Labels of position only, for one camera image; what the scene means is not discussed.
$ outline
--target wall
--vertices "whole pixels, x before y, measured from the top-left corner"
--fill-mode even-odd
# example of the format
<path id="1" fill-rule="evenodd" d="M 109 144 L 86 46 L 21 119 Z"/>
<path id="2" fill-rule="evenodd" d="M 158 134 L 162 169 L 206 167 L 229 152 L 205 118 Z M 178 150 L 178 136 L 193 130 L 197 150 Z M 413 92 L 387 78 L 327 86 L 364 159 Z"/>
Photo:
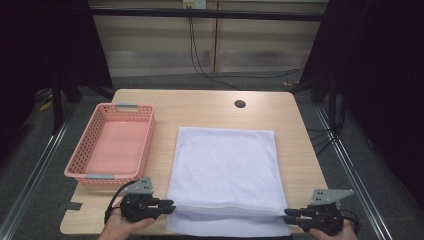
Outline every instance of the wall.
<path id="1" fill-rule="evenodd" d="M 91 0 L 90 4 L 182 8 L 182 1 L 176 0 Z M 234 11 L 323 13 L 326 5 L 326 1 L 207 1 L 207 9 Z M 112 77 L 195 72 L 188 19 L 94 18 Z M 318 27 L 316 22 L 193 19 L 197 54 L 205 72 L 302 68 Z"/>

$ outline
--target cable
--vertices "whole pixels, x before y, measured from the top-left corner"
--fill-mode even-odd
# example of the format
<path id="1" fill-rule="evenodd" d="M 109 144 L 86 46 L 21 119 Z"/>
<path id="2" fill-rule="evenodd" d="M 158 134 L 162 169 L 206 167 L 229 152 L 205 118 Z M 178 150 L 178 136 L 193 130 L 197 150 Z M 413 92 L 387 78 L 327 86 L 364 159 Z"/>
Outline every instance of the cable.
<path id="1" fill-rule="evenodd" d="M 106 224 L 107 220 L 109 220 L 110 214 L 112 213 L 113 209 L 119 208 L 119 207 L 112 207 L 113 203 L 115 202 L 116 198 L 118 197 L 118 195 L 122 192 L 122 190 L 126 187 L 128 187 L 129 185 L 135 183 L 136 181 L 129 181 L 127 183 L 125 183 L 124 185 L 122 185 L 122 187 L 120 187 L 118 189 L 118 191 L 116 191 L 115 195 L 113 195 L 112 200 L 110 200 L 109 206 L 107 207 L 106 211 L 105 211 L 105 219 L 104 219 L 104 223 Z"/>
<path id="2" fill-rule="evenodd" d="M 342 213 L 343 212 L 347 212 L 347 213 L 349 213 L 349 214 L 351 214 L 353 216 L 353 218 L 347 217 L 347 216 L 343 216 L 343 219 L 349 220 L 349 221 L 351 221 L 353 223 L 353 231 L 355 232 L 355 235 L 358 235 L 359 228 L 360 228 L 358 216 L 354 212 L 349 211 L 347 209 L 340 209 L 340 212 L 342 212 Z"/>
<path id="3" fill-rule="evenodd" d="M 225 82 L 217 81 L 217 80 L 213 79 L 212 77 L 209 77 L 209 76 L 205 73 L 205 71 L 203 71 L 202 65 L 200 64 L 199 56 L 197 55 L 197 47 L 196 47 L 196 41 L 195 41 L 195 37 L 194 37 L 193 19 L 192 19 L 192 18 L 189 18 L 189 19 L 188 19 L 188 22 L 189 22 L 189 25 L 190 25 L 190 54 L 191 54 L 191 63 L 193 64 L 193 68 L 194 68 L 194 70 L 195 70 L 195 71 L 196 71 L 196 72 L 197 72 L 200 76 L 206 77 L 206 78 L 208 78 L 209 80 L 211 80 L 211 81 L 213 81 L 213 82 L 217 82 L 217 83 L 220 83 L 220 84 L 224 84 L 224 85 L 227 85 L 227 86 L 229 86 L 229 87 L 231 87 L 231 88 L 234 88 L 234 89 L 236 89 L 236 90 L 241 91 L 241 89 L 240 89 L 240 88 L 238 88 L 238 87 L 236 87 L 236 86 L 233 86 L 233 85 L 228 84 L 228 83 L 225 83 Z M 200 68 L 200 71 L 201 71 L 201 72 L 199 72 L 199 70 L 197 69 L 197 67 L 196 67 L 196 65 L 195 65 L 195 63 L 194 63 L 194 57 L 193 57 L 193 47 L 194 47 L 194 53 L 195 53 L 195 56 L 196 56 L 196 59 L 197 59 L 197 64 L 199 65 L 199 68 Z"/>
<path id="4" fill-rule="evenodd" d="M 344 122 L 345 122 L 345 115 L 346 115 L 345 109 L 346 109 L 346 104 L 345 104 L 343 96 L 342 96 L 342 105 L 341 105 L 340 113 L 339 113 L 339 124 L 337 126 L 335 136 L 332 137 L 330 139 L 330 141 L 315 154 L 316 156 L 319 156 L 328 146 L 330 146 L 330 144 L 334 143 L 339 138 L 339 136 L 342 132 L 342 129 L 343 129 Z"/>
<path id="5" fill-rule="evenodd" d="M 323 131 L 323 132 L 321 132 L 321 133 L 319 133 L 318 135 L 316 135 L 315 137 L 312 137 L 312 138 L 310 138 L 310 140 L 311 141 L 313 141 L 313 140 L 315 140 L 315 139 L 318 139 L 318 138 L 320 138 L 322 135 L 324 135 L 325 134 L 325 131 Z"/>
<path id="6" fill-rule="evenodd" d="M 290 89 L 290 93 L 292 93 L 293 95 L 306 89 L 309 88 L 313 83 L 320 81 L 322 78 L 326 77 L 328 74 L 317 74 L 314 78 L 312 78 L 311 80 L 304 82 L 302 84 L 297 85 L 296 87 Z"/>
<path id="7" fill-rule="evenodd" d="M 197 74 L 199 74 L 200 76 L 206 77 L 209 80 L 213 81 L 213 82 L 217 82 L 220 84 L 224 84 L 227 85 L 231 88 L 237 89 L 237 90 L 241 90 L 240 88 L 222 82 L 222 81 L 218 81 L 216 80 L 217 78 L 252 78 L 252 79 L 272 79 L 272 78 L 285 78 L 286 80 L 286 89 L 285 91 L 288 90 L 288 78 L 287 76 L 294 74 L 296 72 L 302 71 L 304 68 L 297 68 L 297 69 L 290 69 L 288 71 L 286 71 L 284 74 L 280 74 L 280 75 L 274 75 L 274 76 L 243 76 L 243 75 L 221 75 L 221 76 L 210 76 L 208 74 L 206 74 L 206 72 L 203 70 L 201 64 L 200 64 L 200 60 L 199 60 L 199 56 L 197 54 L 197 46 L 196 46 L 196 40 L 195 40 L 195 36 L 194 36 L 194 25 L 193 25 L 193 19 L 189 18 L 189 26 L 190 26 L 190 55 L 191 55 L 191 63 L 193 65 L 194 70 L 197 72 Z M 195 64 L 195 60 L 194 58 L 196 58 L 197 61 L 197 65 L 199 66 L 199 69 L 197 69 L 196 64 Z"/>
<path id="8" fill-rule="evenodd" d="M 329 128 L 325 128 L 325 129 L 306 128 L 306 131 L 310 131 L 310 132 L 326 132 L 329 130 L 330 130 Z"/>

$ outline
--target metal bracket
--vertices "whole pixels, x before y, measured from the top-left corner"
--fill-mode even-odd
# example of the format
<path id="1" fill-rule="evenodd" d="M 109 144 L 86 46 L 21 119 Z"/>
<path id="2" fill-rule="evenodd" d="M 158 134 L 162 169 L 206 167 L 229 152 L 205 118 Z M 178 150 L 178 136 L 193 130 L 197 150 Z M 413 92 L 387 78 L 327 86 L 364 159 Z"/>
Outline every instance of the metal bracket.
<path id="1" fill-rule="evenodd" d="M 340 199 L 349 197 L 355 192 L 352 189 L 340 190 L 340 189 L 315 189 L 311 198 L 311 205 L 324 205 L 335 202 L 338 207 L 342 204 Z"/>
<path id="2" fill-rule="evenodd" d="M 125 188 L 127 194 L 153 194 L 153 184 L 150 177 L 145 177 Z"/>

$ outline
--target basket handle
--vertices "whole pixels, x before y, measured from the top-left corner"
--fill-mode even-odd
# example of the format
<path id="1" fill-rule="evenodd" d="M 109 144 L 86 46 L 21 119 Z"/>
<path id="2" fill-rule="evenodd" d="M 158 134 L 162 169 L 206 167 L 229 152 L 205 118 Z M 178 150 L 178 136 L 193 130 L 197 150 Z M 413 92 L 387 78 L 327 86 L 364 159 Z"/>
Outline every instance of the basket handle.
<path id="1" fill-rule="evenodd" d="M 137 108 L 138 105 L 136 103 L 117 103 L 116 107 L 121 108 Z"/>
<path id="2" fill-rule="evenodd" d="M 115 176 L 112 174 L 87 174 L 86 179 L 97 179 L 97 180 L 115 180 Z"/>

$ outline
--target table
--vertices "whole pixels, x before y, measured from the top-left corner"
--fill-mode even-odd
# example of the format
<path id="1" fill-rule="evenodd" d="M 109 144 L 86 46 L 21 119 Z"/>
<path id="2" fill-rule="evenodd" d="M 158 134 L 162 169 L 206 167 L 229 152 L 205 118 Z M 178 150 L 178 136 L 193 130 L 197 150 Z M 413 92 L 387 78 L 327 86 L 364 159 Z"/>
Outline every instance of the table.
<path id="1" fill-rule="evenodd" d="M 246 106 L 239 108 L 235 102 Z M 155 122 L 145 175 L 150 176 L 154 196 L 165 198 L 180 126 L 272 130 L 288 207 L 309 203 L 316 188 L 327 188 L 302 117 L 292 94 L 287 92 L 210 90 L 118 90 L 114 103 L 145 103 L 155 106 Z M 82 203 L 79 211 L 67 211 L 64 234 L 99 234 L 104 211 L 117 188 L 86 187 L 78 184 L 71 202 Z M 171 235 L 165 231 L 166 216 L 137 232 L 143 235 Z M 291 226 L 292 233 L 300 233 Z"/>

